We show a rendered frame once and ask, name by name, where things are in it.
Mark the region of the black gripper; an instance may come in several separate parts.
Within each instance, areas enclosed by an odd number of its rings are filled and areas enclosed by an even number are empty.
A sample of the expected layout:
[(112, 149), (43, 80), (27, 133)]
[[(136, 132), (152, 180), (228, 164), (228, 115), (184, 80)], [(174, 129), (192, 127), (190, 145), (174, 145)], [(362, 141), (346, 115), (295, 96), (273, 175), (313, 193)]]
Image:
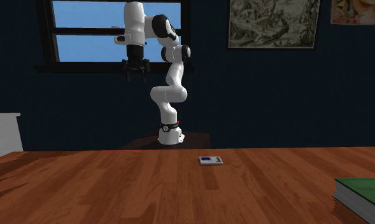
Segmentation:
[(122, 60), (127, 82), (131, 81), (130, 71), (141, 71), (142, 82), (146, 82), (146, 72), (150, 72), (150, 61), (144, 59), (144, 47), (140, 45), (127, 45), (127, 60)]

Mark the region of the black framed window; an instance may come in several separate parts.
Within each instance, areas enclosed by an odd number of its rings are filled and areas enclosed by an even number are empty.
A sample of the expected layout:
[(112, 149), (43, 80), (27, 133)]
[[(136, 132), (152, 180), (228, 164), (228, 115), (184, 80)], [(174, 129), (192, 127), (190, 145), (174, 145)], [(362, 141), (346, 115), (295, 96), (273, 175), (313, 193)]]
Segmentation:
[[(125, 0), (35, 0), (39, 18), (44, 63), (35, 69), (41, 73), (124, 73), (122, 60), (126, 46), (114, 37), (124, 33)], [(175, 28), (180, 45), (189, 35), (186, 0), (143, 3), (147, 16), (165, 15)], [(150, 72), (167, 73), (170, 67), (161, 57), (157, 39), (147, 39), (144, 58)]]

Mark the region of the dark robot stand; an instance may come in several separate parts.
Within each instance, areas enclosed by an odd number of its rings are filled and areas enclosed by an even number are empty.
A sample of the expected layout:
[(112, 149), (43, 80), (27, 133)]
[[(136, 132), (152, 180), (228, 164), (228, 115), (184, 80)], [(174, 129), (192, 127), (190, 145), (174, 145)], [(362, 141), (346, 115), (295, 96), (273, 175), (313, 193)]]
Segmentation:
[(143, 137), (121, 147), (121, 150), (185, 150), (185, 149), (209, 149), (210, 134), (198, 132), (184, 132), (185, 138), (182, 143), (175, 145), (160, 144), (157, 140), (158, 131), (153, 130)]

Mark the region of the small grey flat card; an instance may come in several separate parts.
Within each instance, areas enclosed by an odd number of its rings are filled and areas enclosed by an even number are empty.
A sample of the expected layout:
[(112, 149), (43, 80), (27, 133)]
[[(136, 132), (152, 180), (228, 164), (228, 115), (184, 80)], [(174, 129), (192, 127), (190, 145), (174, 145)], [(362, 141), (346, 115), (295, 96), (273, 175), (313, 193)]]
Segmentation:
[(222, 165), (223, 161), (220, 157), (199, 157), (200, 165)]

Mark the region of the white cabinet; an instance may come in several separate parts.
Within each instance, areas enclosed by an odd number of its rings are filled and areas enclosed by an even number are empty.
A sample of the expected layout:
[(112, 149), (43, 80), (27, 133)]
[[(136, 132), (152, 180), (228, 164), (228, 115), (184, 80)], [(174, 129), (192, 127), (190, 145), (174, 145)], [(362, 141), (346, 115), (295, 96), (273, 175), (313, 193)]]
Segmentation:
[(23, 151), (17, 118), (20, 113), (0, 113), (0, 157)]

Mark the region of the green hardcover book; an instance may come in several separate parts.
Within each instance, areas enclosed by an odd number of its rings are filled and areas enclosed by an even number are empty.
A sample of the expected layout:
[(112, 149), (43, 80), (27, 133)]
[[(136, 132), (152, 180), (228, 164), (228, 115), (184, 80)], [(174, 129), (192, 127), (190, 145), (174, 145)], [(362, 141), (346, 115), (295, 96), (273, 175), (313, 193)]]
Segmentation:
[(375, 224), (375, 178), (336, 178), (332, 195), (368, 224)]

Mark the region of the grey landscape wall picture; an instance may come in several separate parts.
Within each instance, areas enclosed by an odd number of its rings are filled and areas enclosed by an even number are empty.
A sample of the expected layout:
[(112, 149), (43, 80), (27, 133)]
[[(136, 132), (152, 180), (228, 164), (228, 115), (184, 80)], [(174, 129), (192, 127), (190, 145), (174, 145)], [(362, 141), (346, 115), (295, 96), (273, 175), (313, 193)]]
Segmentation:
[(320, 0), (229, 0), (227, 47), (313, 49)]

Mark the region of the colourful wall poster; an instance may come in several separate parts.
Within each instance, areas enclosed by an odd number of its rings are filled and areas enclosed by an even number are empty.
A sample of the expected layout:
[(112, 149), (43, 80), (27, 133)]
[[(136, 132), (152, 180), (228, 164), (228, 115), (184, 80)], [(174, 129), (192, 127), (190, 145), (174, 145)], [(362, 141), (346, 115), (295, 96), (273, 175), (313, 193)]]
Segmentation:
[(375, 0), (332, 0), (330, 23), (375, 25)]

